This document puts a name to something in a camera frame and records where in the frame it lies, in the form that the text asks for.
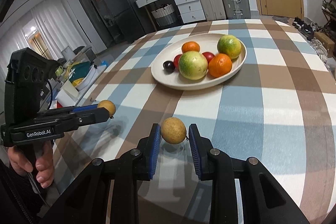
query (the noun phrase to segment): finger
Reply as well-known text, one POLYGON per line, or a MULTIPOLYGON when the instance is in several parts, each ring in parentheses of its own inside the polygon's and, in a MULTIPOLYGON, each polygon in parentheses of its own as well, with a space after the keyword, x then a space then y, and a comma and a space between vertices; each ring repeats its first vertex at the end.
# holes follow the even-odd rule
POLYGON ((36 169, 43 171, 53 165, 53 147, 50 141, 46 141, 42 147, 43 154, 36 160, 36 169))
POLYGON ((45 188, 49 187, 52 183, 53 183, 53 180, 52 180, 52 179, 49 179, 49 180, 47 180, 46 182, 41 183, 41 187, 42 187, 43 189, 45 189, 45 188))
POLYGON ((8 149, 8 157, 10 163, 19 175, 24 175, 24 171, 32 172, 33 166, 29 162, 29 160, 25 157, 21 150, 19 150, 16 146, 10 147, 8 149))
POLYGON ((36 175, 36 180, 39 183, 46 182, 47 180, 53 180, 54 179, 54 167, 51 166, 47 170, 40 171, 36 175))

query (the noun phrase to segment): orange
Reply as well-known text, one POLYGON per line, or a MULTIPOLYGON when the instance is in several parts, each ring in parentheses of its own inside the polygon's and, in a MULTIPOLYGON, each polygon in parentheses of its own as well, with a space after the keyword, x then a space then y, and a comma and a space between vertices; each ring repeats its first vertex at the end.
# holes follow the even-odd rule
POLYGON ((195 51, 199 52, 201 47, 194 41, 186 42, 182 45, 182 52, 195 51))
POLYGON ((209 73, 215 78, 229 73, 231 69, 232 61, 226 54, 215 55, 215 57, 208 64, 209 73))

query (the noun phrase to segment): plaid tablecloth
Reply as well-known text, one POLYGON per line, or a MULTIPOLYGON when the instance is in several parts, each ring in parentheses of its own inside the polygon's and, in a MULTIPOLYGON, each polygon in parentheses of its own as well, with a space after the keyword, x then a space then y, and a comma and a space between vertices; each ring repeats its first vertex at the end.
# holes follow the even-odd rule
MULTIPOLYGON (((61 192, 91 159, 119 157, 148 136, 153 123, 174 116, 187 127, 196 123, 202 136, 231 157, 260 159, 311 223, 321 223, 336 203, 335 80, 287 24, 223 20, 148 34, 107 68, 80 105, 105 99, 117 106, 113 120, 56 142, 55 182, 61 192), (236 76, 198 91, 155 82, 151 64, 162 49, 208 32, 232 34, 246 45, 247 58, 236 76)), ((143 182, 138 194, 141 223, 209 221, 211 183, 198 181, 187 141, 161 142, 154 179, 143 182)))

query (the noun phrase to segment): curtain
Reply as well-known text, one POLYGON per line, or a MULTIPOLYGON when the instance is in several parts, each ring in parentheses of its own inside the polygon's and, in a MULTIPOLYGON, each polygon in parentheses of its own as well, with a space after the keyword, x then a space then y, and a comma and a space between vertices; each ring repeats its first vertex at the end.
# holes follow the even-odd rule
POLYGON ((86 46, 61 0, 44 0, 31 9, 40 34, 53 59, 62 58, 62 51, 86 46))
POLYGON ((22 48, 31 48, 23 34, 21 24, 17 21, 0 39, 0 89, 4 90, 4 80, 7 76, 7 66, 11 59, 12 52, 22 48))

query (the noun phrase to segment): box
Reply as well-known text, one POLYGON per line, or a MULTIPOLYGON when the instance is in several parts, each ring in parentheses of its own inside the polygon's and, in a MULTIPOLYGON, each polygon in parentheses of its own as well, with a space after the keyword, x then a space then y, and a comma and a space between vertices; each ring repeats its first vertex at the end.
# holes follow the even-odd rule
POLYGON ((328 51, 328 58, 333 56, 335 43, 324 33, 314 32, 314 37, 323 44, 325 49, 328 51))

